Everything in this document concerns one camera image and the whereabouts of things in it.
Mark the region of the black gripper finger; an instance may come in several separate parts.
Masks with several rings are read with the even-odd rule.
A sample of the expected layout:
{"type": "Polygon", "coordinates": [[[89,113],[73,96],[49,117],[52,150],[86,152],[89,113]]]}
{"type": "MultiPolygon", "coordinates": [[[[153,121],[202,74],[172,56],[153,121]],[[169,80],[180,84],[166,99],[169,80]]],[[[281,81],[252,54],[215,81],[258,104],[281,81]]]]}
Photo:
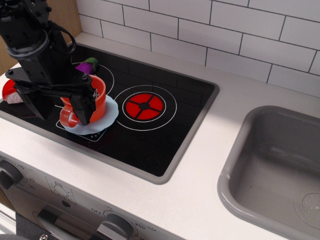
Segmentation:
{"type": "Polygon", "coordinates": [[[96,93],[94,91],[87,93],[76,92],[71,95],[69,102],[80,123],[82,125],[88,125],[96,110],[96,93]]]}
{"type": "Polygon", "coordinates": [[[53,107],[53,97],[45,95],[40,91],[21,92],[17,91],[24,104],[40,119],[47,120],[53,107]]]}

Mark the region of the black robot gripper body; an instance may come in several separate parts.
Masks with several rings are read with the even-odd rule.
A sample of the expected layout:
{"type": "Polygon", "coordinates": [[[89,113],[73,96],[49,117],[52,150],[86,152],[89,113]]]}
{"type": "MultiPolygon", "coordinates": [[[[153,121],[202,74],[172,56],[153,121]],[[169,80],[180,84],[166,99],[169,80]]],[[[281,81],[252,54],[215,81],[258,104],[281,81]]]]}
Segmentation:
{"type": "Polygon", "coordinates": [[[72,65],[71,53],[67,51],[10,51],[9,55],[21,65],[6,72],[17,92],[40,91],[58,98],[90,92],[91,77],[72,65]]]}

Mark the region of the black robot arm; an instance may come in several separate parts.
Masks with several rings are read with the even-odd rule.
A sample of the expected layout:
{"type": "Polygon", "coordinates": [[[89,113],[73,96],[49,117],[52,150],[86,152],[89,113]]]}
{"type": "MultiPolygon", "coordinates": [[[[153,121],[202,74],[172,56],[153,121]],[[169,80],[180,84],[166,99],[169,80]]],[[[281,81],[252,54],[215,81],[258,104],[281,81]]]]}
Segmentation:
{"type": "Polygon", "coordinates": [[[51,10],[45,0],[0,2],[0,35],[20,64],[5,75],[39,118],[49,117],[53,98],[67,98],[76,117],[87,125],[96,110],[97,90],[88,74],[72,66],[76,41],[71,37],[68,47],[62,35],[67,30],[49,20],[51,10]]]}

